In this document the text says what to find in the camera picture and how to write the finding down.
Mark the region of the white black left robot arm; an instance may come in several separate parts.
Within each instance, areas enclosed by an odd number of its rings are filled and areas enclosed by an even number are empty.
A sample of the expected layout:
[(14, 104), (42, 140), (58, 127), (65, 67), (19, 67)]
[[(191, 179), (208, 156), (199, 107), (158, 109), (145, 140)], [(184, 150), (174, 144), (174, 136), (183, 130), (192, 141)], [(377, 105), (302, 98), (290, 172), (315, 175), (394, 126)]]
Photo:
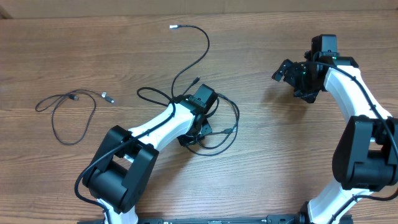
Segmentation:
[(104, 210), (104, 223), (137, 223), (134, 207), (149, 181), (159, 152), (174, 139), (181, 146), (210, 134), (208, 112), (218, 101), (214, 89), (202, 84), (194, 95), (179, 95), (166, 110), (136, 128), (111, 128), (93, 160), (79, 175)]

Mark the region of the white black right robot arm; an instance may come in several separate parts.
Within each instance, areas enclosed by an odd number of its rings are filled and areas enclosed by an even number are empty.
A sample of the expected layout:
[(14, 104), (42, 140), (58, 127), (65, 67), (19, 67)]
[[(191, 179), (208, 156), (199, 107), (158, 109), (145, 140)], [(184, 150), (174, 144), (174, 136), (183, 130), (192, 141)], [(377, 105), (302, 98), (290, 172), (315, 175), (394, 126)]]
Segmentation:
[(281, 223), (352, 223), (347, 212), (362, 199), (388, 202), (397, 193), (375, 193), (397, 184), (397, 118), (385, 110), (362, 79), (353, 57), (342, 57), (334, 34), (312, 38), (305, 61), (284, 60), (272, 75), (294, 89), (294, 97), (314, 103), (329, 92), (346, 121), (332, 158), (333, 178), (296, 215)]

